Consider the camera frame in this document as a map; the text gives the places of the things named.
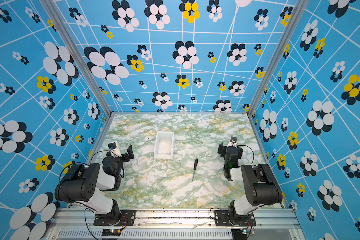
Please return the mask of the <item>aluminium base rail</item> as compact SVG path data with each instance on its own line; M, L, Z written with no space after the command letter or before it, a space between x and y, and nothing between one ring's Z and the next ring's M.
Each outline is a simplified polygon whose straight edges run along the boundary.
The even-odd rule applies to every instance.
M254 212L255 227L217 227L209 209L137 209L133 226L94 226L89 211L60 210L47 231L47 240L232 240L232 229L251 232L248 240L303 240L295 212L265 209ZM103 229L121 229L120 237L102 238Z

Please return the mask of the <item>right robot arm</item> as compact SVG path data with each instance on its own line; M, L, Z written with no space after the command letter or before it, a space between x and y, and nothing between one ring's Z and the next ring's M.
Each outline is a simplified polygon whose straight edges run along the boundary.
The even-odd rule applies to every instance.
M243 149L234 143L228 146L220 144L218 154L224 158L224 177L231 182L242 182L245 190L245 195L232 201L229 206L229 221L234 226L239 226L252 217L255 210L282 202L281 187L269 165L239 166Z

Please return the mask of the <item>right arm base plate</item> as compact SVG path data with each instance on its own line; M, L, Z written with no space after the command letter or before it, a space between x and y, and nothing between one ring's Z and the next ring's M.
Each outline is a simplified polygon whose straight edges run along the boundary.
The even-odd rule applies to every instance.
M238 215L229 210L213 210L211 215L217 227L255 227L256 220L253 213L249 215Z

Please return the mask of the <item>white plastic bin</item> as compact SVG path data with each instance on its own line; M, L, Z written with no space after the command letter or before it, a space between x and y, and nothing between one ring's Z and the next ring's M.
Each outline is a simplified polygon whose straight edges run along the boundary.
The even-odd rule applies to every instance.
M174 155L174 132L157 132L154 145L155 160L172 160Z

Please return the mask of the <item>left circuit board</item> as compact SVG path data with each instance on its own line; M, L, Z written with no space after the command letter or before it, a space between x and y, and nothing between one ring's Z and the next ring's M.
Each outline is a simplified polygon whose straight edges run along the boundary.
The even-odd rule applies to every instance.
M109 237L109 238L117 238L120 237L122 233L121 229L103 229L102 231L102 238Z

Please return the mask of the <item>black handle screwdriver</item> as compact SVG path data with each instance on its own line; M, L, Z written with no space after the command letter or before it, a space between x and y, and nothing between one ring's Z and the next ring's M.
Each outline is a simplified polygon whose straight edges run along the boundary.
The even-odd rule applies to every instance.
M192 182L194 181L194 178L195 178L195 173L196 173L196 170L197 170L198 162L199 162L199 160L198 160L198 159L195 159L195 161L194 161L194 167L193 167Z

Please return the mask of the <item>right circuit board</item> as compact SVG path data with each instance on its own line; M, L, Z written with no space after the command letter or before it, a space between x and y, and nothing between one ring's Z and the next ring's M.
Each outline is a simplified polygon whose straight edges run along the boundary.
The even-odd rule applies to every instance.
M246 229L232 229L232 239L233 240L247 240L251 232Z

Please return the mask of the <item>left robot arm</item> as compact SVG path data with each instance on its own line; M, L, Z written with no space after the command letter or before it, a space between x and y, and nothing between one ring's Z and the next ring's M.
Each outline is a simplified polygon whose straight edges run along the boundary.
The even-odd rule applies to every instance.
M103 192L117 191L125 177L124 163L134 158L133 146L121 154L116 143L108 144L109 151L102 163L69 164L67 173L59 180L55 198L68 204L80 204L95 214L95 226L127 226L131 213L122 213L116 200Z

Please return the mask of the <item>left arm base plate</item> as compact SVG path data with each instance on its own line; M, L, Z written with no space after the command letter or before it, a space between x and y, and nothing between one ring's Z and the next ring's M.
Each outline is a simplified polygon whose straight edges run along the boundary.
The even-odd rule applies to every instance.
M103 215L95 214L94 226L133 226L136 213L136 210L121 210L117 213L108 213Z

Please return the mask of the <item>circuit board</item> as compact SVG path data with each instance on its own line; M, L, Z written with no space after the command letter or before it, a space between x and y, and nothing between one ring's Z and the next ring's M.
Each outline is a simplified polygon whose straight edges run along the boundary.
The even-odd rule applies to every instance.
M246 229L232 229L232 239L233 240L247 240L251 232Z
M109 237L109 238L117 238L120 237L122 233L121 229L103 229L102 231L102 238Z

